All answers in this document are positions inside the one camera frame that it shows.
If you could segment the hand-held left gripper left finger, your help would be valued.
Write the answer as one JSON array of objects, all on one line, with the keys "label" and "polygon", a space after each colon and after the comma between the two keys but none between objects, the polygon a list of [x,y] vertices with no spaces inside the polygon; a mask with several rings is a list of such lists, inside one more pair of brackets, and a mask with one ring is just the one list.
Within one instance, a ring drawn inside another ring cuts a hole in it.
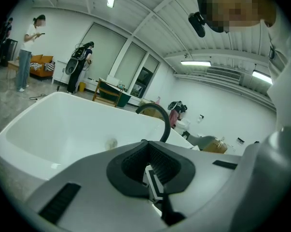
[{"label": "hand-held left gripper left finger", "polygon": [[149,190],[143,184],[145,168],[149,163],[148,141],[113,149],[106,174],[109,182],[127,197],[148,198]]}]

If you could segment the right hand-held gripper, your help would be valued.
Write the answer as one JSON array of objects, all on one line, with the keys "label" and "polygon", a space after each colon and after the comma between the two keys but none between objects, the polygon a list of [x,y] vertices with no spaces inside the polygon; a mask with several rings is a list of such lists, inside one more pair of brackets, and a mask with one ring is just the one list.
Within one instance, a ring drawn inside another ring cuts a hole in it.
[{"label": "right hand-held gripper", "polygon": [[146,166],[142,181],[145,187],[149,189],[151,201],[156,203],[163,200],[164,187],[151,165]]}]

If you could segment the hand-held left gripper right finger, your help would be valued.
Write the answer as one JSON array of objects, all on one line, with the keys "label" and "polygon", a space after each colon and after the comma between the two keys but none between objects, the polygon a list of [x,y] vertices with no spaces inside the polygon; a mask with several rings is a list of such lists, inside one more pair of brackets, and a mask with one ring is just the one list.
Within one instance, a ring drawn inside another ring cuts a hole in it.
[{"label": "hand-held left gripper right finger", "polygon": [[165,194],[183,192],[195,176],[195,165],[188,158],[168,148],[168,144],[160,145],[150,141],[149,164],[164,188]]}]

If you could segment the white bathtub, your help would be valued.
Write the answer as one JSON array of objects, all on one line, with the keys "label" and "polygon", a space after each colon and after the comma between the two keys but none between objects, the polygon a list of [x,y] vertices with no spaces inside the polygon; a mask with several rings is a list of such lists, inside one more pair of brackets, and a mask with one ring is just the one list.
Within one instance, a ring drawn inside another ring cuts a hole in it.
[{"label": "white bathtub", "polygon": [[0,158],[21,172],[48,180],[84,157],[118,146],[159,141],[162,120],[63,92],[31,105],[0,133]]}]

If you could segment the brown box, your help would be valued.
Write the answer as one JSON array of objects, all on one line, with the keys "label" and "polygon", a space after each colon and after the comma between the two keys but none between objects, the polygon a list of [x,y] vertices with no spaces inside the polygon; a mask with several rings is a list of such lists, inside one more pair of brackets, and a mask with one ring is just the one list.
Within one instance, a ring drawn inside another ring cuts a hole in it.
[{"label": "brown box", "polygon": [[228,147],[223,141],[212,140],[204,149],[205,152],[224,154]]}]

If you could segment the white toilet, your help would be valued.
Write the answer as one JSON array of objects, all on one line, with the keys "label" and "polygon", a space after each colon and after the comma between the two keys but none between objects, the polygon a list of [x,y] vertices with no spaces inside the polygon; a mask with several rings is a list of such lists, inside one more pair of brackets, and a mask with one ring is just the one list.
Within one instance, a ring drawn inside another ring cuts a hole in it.
[{"label": "white toilet", "polygon": [[189,126],[190,126],[190,121],[185,118],[182,118],[181,120],[176,121],[174,130],[178,134],[183,135],[183,133],[188,130]]}]

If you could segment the wooden shelf rack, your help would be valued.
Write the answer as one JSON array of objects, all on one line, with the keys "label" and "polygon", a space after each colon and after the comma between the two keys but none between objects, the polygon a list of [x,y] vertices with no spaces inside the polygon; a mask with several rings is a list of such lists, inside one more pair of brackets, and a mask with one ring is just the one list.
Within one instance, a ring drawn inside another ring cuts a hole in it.
[{"label": "wooden shelf rack", "polygon": [[124,108],[129,97],[124,93],[124,90],[99,79],[92,101],[102,101],[111,104],[113,107]]}]

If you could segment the dark glass window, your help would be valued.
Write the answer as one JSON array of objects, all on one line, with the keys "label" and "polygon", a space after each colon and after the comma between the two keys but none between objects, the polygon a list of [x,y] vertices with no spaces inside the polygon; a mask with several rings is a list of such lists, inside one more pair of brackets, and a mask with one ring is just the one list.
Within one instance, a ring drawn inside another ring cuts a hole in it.
[{"label": "dark glass window", "polygon": [[133,89],[131,91],[131,95],[137,97],[137,98],[142,98],[146,88],[152,78],[153,73],[149,71],[146,68],[142,68],[140,74],[137,77],[137,80],[133,86]]}]

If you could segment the white drawer cabinet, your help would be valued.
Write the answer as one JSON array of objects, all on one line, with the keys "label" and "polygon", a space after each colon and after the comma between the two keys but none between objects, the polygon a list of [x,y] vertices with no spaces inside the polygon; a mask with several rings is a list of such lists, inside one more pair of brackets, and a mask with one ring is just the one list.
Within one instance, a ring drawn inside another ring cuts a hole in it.
[{"label": "white drawer cabinet", "polygon": [[[55,61],[55,68],[54,68],[54,72],[52,76],[52,83],[54,83],[54,81],[57,81],[64,84],[68,84],[70,75],[66,75],[65,73],[66,65],[67,63],[64,61],[60,61],[60,60]],[[86,79],[87,79],[87,70],[82,70],[77,83],[85,82]]]}]

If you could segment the orange sofa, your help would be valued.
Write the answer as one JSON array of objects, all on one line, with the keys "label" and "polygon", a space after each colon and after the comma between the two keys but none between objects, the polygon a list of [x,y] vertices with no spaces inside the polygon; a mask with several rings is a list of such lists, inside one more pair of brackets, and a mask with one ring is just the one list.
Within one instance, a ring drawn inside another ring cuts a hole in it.
[{"label": "orange sofa", "polygon": [[30,60],[30,73],[40,78],[52,77],[53,72],[44,70],[45,63],[53,61],[53,56],[33,55]]}]

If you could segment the small wooden side table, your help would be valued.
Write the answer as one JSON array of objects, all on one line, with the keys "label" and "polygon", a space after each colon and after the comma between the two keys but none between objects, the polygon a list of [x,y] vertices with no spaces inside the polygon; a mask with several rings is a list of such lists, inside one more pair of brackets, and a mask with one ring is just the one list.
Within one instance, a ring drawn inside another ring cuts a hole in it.
[{"label": "small wooden side table", "polygon": [[7,66],[7,74],[6,74],[6,78],[10,79],[10,76],[12,73],[17,74],[19,70],[19,61],[15,60],[15,61],[8,61],[8,66]]}]

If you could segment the person's light sweatshirt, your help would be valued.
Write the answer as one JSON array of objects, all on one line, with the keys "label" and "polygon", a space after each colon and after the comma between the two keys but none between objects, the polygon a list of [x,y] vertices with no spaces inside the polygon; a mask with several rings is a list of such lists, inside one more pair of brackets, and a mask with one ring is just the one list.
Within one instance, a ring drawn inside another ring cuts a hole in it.
[{"label": "person's light sweatshirt", "polygon": [[268,68],[273,85],[267,94],[276,108],[276,130],[291,127],[291,24],[277,8],[275,23],[268,28]]}]

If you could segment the white wall vent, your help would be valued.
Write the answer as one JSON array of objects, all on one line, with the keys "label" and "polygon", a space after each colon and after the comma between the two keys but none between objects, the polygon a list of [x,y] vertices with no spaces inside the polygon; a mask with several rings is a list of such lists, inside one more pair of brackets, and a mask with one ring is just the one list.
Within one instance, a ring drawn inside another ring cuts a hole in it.
[{"label": "white wall vent", "polygon": [[241,73],[229,69],[223,69],[223,68],[217,68],[217,67],[208,67],[206,68],[206,73],[213,75],[213,76],[218,76],[222,77],[225,79],[233,80],[233,81],[240,81],[241,79]]}]

